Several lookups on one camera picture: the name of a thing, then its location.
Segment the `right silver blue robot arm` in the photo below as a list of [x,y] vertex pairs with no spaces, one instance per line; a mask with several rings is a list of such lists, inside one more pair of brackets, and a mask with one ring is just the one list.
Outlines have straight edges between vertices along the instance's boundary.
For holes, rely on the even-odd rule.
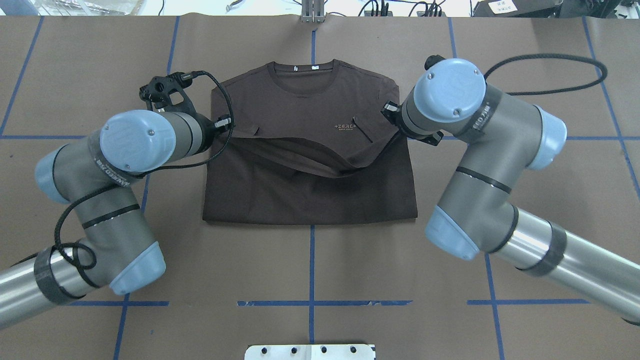
[[638,264],[509,202],[523,171],[542,170],[562,152],[564,121],[489,84],[466,59],[430,55],[424,68],[406,99],[381,112],[410,139],[437,146],[448,132],[467,145],[426,239],[466,261],[496,255],[638,326]]

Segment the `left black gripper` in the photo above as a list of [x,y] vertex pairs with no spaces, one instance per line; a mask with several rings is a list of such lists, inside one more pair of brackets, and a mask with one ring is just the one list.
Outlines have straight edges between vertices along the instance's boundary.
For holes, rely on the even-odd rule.
[[204,115],[198,115],[198,124],[202,132],[202,141],[199,151],[208,150],[214,139],[225,132],[229,132],[234,127],[231,115],[222,115],[216,121],[212,121]]

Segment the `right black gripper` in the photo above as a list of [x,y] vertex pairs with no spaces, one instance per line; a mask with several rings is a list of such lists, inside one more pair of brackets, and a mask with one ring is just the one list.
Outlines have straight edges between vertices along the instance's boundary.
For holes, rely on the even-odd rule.
[[436,131],[432,134],[419,134],[409,129],[402,116],[402,105],[398,105],[393,101],[387,101],[381,109],[381,114],[391,125],[395,126],[398,131],[408,139],[423,142],[430,146],[437,147],[444,138],[444,133]]

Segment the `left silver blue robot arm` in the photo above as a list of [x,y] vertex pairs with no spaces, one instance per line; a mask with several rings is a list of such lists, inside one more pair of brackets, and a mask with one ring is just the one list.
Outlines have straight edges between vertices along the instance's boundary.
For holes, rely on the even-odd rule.
[[1,328],[108,286],[117,295],[137,291],[166,271],[163,253],[131,186],[165,164],[206,151],[214,136],[233,127],[224,114],[121,112],[36,165],[39,189],[76,212],[85,236],[60,240],[1,272]]

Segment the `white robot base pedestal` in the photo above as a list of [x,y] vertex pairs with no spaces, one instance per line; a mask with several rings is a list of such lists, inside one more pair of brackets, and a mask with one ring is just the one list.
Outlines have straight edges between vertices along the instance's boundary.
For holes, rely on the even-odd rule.
[[245,360],[376,360],[374,344],[263,344],[249,346]]

